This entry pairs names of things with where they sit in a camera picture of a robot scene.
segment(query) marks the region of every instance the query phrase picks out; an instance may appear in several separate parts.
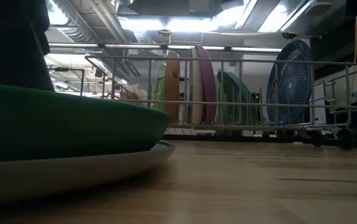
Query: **ceiling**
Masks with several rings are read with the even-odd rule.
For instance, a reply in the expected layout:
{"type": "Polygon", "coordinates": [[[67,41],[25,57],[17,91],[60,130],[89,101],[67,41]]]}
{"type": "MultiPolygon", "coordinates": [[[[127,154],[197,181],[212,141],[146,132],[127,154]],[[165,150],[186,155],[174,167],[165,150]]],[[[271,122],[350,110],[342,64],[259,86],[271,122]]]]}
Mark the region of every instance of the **ceiling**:
{"type": "MultiPolygon", "coordinates": [[[[85,40],[91,42],[104,44],[122,44],[122,43],[136,43],[141,42],[138,34],[131,30],[123,29],[122,24],[119,23],[118,17],[125,17],[128,19],[150,19],[156,18],[164,24],[169,23],[174,18],[179,19],[208,19],[216,18],[224,9],[232,9],[239,7],[244,2],[250,3],[254,0],[245,1],[230,1],[230,0],[135,0],[129,6],[119,6],[112,4],[110,0],[49,0],[53,1],[61,10],[70,17],[70,22],[64,25],[51,25],[46,32],[49,42],[82,42],[88,43],[82,39],[72,38],[68,30],[75,30],[85,36],[85,40]],[[113,21],[109,20],[108,15],[113,17],[113,21]]],[[[330,30],[342,25],[348,18],[344,15],[345,0],[324,0],[324,2],[331,3],[331,7],[326,12],[318,15],[301,13],[300,16],[286,28],[285,31],[295,32],[301,38],[309,39],[313,36],[320,36],[330,30]]],[[[172,32],[169,35],[162,35],[157,30],[149,30],[146,32],[146,41],[148,44],[175,44],[175,45],[208,45],[208,46],[253,46],[253,47],[273,47],[283,48],[288,40],[284,39],[280,32],[258,32],[264,25],[269,16],[277,9],[278,5],[285,6],[288,15],[293,11],[299,10],[301,6],[308,3],[307,0],[257,0],[250,11],[249,17],[244,22],[243,26],[233,29],[236,25],[218,26],[219,30],[214,32],[172,32]]],[[[87,53],[80,49],[52,49],[54,54],[70,54],[80,55],[72,57],[83,57],[87,53]]],[[[144,53],[144,51],[130,50],[129,55],[144,53]]],[[[163,57],[165,52],[146,51],[150,55],[163,57]]],[[[189,57],[189,50],[177,50],[181,57],[189,57]]],[[[122,50],[103,51],[102,55],[123,55],[122,50]]],[[[212,58],[241,58],[244,54],[241,52],[210,52],[212,58]]],[[[79,65],[66,64],[59,60],[54,60],[55,64],[62,66],[75,67],[79,65]]],[[[103,61],[107,68],[111,68],[110,62],[103,61]]],[[[138,70],[141,78],[148,76],[148,63],[133,62],[136,70],[138,70]]],[[[88,71],[91,65],[83,61],[83,65],[88,71]]],[[[78,77],[75,74],[67,73],[63,76],[61,73],[57,74],[57,78],[64,80],[76,80],[78,77]]],[[[119,68],[117,76],[129,80],[138,80],[129,68],[119,68]]],[[[90,88],[89,91],[99,91],[97,85],[90,88]]]]}

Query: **yellow cable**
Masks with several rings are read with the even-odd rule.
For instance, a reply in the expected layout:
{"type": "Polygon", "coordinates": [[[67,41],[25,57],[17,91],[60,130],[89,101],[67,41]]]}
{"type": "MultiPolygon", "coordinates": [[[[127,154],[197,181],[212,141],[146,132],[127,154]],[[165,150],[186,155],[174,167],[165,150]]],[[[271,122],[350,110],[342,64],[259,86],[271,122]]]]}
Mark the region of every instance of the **yellow cable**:
{"type": "MultiPolygon", "coordinates": [[[[354,30],[354,43],[355,43],[355,49],[354,49],[354,63],[357,62],[357,16],[355,17],[355,30],[354,30]]],[[[352,95],[353,95],[353,90],[354,90],[354,86],[355,86],[355,78],[356,78],[356,74],[353,75],[353,84],[351,86],[351,90],[350,90],[350,105],[351,105],[351,99],[352,99],[352,95]]]]}

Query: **dishwasher rack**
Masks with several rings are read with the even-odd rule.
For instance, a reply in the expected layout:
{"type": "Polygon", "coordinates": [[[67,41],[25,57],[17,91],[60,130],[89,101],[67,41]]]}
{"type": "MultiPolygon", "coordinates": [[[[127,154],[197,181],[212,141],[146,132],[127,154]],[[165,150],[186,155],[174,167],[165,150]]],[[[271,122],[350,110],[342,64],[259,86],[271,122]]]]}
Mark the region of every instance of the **dishwasher rack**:
{"type": "MultiPolygon", "coordinates": [[[[355,72],[349,72],[349,67],[352,65],[357,65],[357,63],[349,63],[349,62],[314,62],[314,61],[309,61],[309,62],[300,62],[300,61],[284,61],[284,60],[246,60],[246,59],[232,59],[232,58],[168,58],[168,57],[121,57],[121,56],[85,56],[86,60],[89,61],[94,67],[98,68],[100,71],[103,72],[104,77],[107,76],[107,74],[100,69],[97,64],[93,63],[90,59],[91,58],[103,58],[103,59],[110,59],[113,60],[114,62],[114,67],[113,67],[113,72],[112,72],[112,78],[107,78],[103,79],[104,82],[108,82],[109,80],[112,81],[112,90],[114,90],[115,87],[115,65],[117,60],[132,60],[132,61],[148,61],[149,62],[149,69],[148,69],[148,87],[147,87],[147,92],[148,94],[148,99],[147,100],[123,100],[120,99],[119,101],[122,102],[127,102],[127,103],[147,103],[148,107],[151,107],[152,103],[168,103],[168,104],[178,104],[178,105],[183,105],[183,121],[182,123],[173,123],[170,125],[171,128],[193,128],[193,129],[214,129],[214,130],[224,130],[224,129],[229,129],[229,130],[253,130],[253,131],[264,131],[263,136],[267,138],[267,131],[276,131],[277,137],[280,139],[283,139],[283,141],[287,141],[288,138],[291,138],[293,136],[294,131],[297,132],[304,132],[307,133],[307,136],[312,140],[312,144],[315,146],[320,146],[322,145],[322,139],[323,136],[320,131],[323,130],[329,130],[333,133],[333,135],[339,139],[340,142],[340,147],[343,149],[351,149],[354,147],[353,142],[355,142],[355,137],[354,134],[350,129],[351,124],[351,113],[357,112],[357,106],[351,106],[350,105],[350,76],[357,74],[357,71],[355,72]],[[152,85],[151,85],[151,62],[155,60],[161,60],[161,61],[166,61],[166,60],[179,60],[181,62],[185,63],[185,76],[184,76],[184,101],[156,101],[152,100],[152,85]],[[273,104],[268,104],[268,103],[263,103],[260,101],[260,103],[241,103],[242,102],[242,95],[239,94],[239,100],[238,102],[223,102],[223,101],[217,101],[217,102],[205,102],[205,101],[190,101],[188,98],[188,62],[192,60],[209,60],[211,62],[220,62],[221,63],[221,71],[224,71],[224,62],[236,62],[239,63],[239,80],[242,82],[243,80],[243,71],[242,71],[242,66],[244,62],[251,62],[251,63],[273,63],[274,66],[276,67],[276,77],[277,77],[277,65],[279,63],[302,63],[302,64],[309,64],[313,68],[313,65],[339,65],[343,66],[345,68],[345,75],[342,77],[335,78],[333,80],[330,80],[328,83],[321,82],[321,83],[316,83],[310,82],[311,83],[311,99],[310,99],[310,104],[309,105],[293,105],[293,104],[278,104],[278,94],[275,94],[275,99],[273,104]],[[315,95],[314,95],[314,86],[324,84],[326,86],[331,86],[333,88],[333,92],[335,91],[335,80],[339,78],[345,78],[346,80],[346,105],[336,105],[333,95],[333,99],[327,99],[328,101],[333,102],[333,105],[316,105],[315,104],[315,95]],[[189,105],[194,105],[194,104],[200,104],[200,105],[217,105],[217,106],[238,106],[239,107],[239,121],[233,121],[230,123],[224,123],[224,121],[219,121],[215,124],[190,124],[187,123],[187,111],[188,111],[188,106],[189,105]],[[247,110],[249,109],[250,106],[255,106],[259,108],[259,116],[260,120],[249,123],[249,120],[246,125],[241,125],[240,121],[243,119],[242,118],[242,113],[241,110],[243,107],[246,107],[247,110]],[[265,106],[271,106],[274,108],[274,120],[271,121],[270,123],[265,123],[264,122],[264,115],[263,115],[263,107],[265,106]],[[284,108],[294,108],[294,107],[299,107],[299,108],[311,108],[310,112],[310,117],[311,120],[308,123],[298,123],[298,124],[286,124],[286,125],[277,125],[277,109],[278,107],[284,107],[284,108]],[[336,119],[334,124],[315,124],[315,108],[330,108],[330,109],[335,109],[335,108],[344,108],[348,114],[348,120],[346,123],[341,123],[337,124],[336,119]],[[337,135],[333,132],[334,128],[342,128],[337,135]]],[[[314,80],[314,74],[312,72],[311,79],[314,80]]],[[[275,79],[275,90],[277,90],[278,86],[278,79],[275,79]]],[[[242,92],[242,85],[239,85],[239,92],[242,92]]]]}

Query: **teal plate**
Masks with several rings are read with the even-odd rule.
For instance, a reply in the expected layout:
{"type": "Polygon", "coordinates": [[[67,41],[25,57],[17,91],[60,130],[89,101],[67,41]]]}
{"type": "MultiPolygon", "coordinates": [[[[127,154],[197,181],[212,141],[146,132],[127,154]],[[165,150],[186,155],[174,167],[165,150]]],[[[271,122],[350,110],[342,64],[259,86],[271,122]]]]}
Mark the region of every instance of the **teal plate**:
{"type": "Polygon", "coordinates": [[[0,161],[147,151],[169,121],[140,106],[0,85],[0,161]]]}

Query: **green plate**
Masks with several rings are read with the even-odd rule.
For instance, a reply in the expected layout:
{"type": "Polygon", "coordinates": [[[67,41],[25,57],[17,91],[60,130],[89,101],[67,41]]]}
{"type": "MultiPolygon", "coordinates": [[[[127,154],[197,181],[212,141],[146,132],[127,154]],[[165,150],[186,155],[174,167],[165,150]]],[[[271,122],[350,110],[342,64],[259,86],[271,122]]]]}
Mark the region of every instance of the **green plate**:
{"type": "MultiPolygon", "coordinates": [[[[220,80],[217,79],[217,77],[215,77],[215,84],[216,84],[217,100],[219,102],[227,102],[227,94],[224,91],[223,91],[223,94],[221,94],[221,83],[220,83],[220,80]]],[[[228,115],[226,112],[226,106],[224,106],[224,105],[217,106],[215,123],[218,123],[221,119],[223,119],[224,123],[226,123],[226,121],[228,119],[228,115]]]]}
{"type": "MultiPolygon", "coordinates": [[[[166,64],[162,64],[158,70],[158,77],[155,82],[154,88],[154,100],[163,101],[164,100],[164,93],[165,93],[165,71],[166,71],[166,64]]],[[[163,103],[154,103],[152,104],[152,108],[155,110],[163,111],[164,104],[163,103]]]]}
{"type": "MultiPolygon", "coordinates": [[[[239,102],[239,78],[231,73],[224,71],[223,89],[227,95],[227,102],[239,102]]],[[[221,72],[217,73],[217,78],[221,81],[221,72]]],[[[248,87],[242,82],[242,103],[255,103],[256,100],[252,96],[248,87]]],[[[232,122],[233,120],[239,121],[239,107],[238,106],[228,106],[228,119],[232,122]]],[[[249,107],[249,125],[254,124],[257,118],[257,108],[256,106],[249,107]]],[[[241,124],[246,125],[248,120],[248,110],[246,106],[242,107],[242,122],[241,124]]]]}
{"type": "Polygon", "coordinates": [[[116,101],[0,85],[0,161],[146,151],[169,120],[116,101]]]}

